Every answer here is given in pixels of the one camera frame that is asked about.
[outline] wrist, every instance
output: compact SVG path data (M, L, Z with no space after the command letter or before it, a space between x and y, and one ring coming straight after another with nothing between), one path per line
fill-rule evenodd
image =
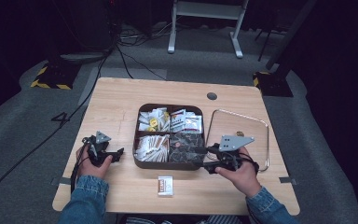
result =
M246 195L246 197L252 198L254 197L260 190L262 189L260 183L256 180L254 184L250 186L250 188L247 188L243 193Z

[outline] brown tray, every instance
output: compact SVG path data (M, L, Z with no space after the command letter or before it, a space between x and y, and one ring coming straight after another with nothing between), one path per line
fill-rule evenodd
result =
M140 112L149 112L153 109L160 108L160 107L167 107L167 112L170 114L172 112L185 109L186 112L194 112L196 115L202 116L202 111L193 105L159 105L159 104L146 104L142 105L139 108L138 117ZM202 116L202 133L201 138L203 145L205 145L205 137L204 137L204 125L203 125L203 116ZM158 169L158 170L198 170L199 167L194 165L192 162L154 162L154 161L139 161L136 157L136 149L139 144L139 138L146 136L146 135L164 135L169 134L170 136L174 135L175 133L171 132L147 132L147 131L138 131L139 130L139 120L136 122L135 127L135 136L133 140L133 149L132 149L132 156L135 161L135 164L143 169Z

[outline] dark background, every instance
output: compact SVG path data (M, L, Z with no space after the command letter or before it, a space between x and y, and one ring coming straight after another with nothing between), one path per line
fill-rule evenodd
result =
M149 34L156 22L171 20L171 1L136 2L109 1L115 4L115 21L133 24ZM44 49L48 45L41 35L46 35L60 54L85 50L67 26L88 45L102 43L101 49L111 35L106 24L100 24L101 18L90 24L81 20L86 13L101 15L98 8L87 10L87 1L57 1L68 24L52 1L36 5L36 14L45 22L42 32L27 1L0 1L0 105L21 90L18 81L23 72L48 57ZM261 28L263 15L257 10L257 3L250 1L243 30ZM221 25L226 21L213 22ZM93 35L84 35L90 27L96 29ZM278 62L292 64L291 69L303 80L312 114L358 199L358 1L317 1Z

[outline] small box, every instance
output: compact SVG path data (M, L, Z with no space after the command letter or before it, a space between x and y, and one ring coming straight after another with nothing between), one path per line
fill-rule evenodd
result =
M173 196L172 176L165 175L158 177L158 196Z

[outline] hand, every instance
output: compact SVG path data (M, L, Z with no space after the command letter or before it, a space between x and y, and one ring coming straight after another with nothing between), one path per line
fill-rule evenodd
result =
M240 153L249 155L245 147L240 148ZM255 177L255 168L248 161L243 161L240 169L236 171L229 171L222 167L216 167L215 171L222 177L230 180L247 197L253 197L261 190L261 185Z
M103 164L101 165L101 167L97 167L94 166L89 158L89 145L86 145L84 150L83 150L83 154L81 155L81 159L80 159L80 166L79 169L77 171L77 175L81 176L81 175L93 175L96 177L99 177L101 179L104 178L104 176L106 175L107 169L110 166L110 163L112 162L112 156L108 156ZM80 154L81 148L77 150L76 152L76 157L78 158L79 154Z

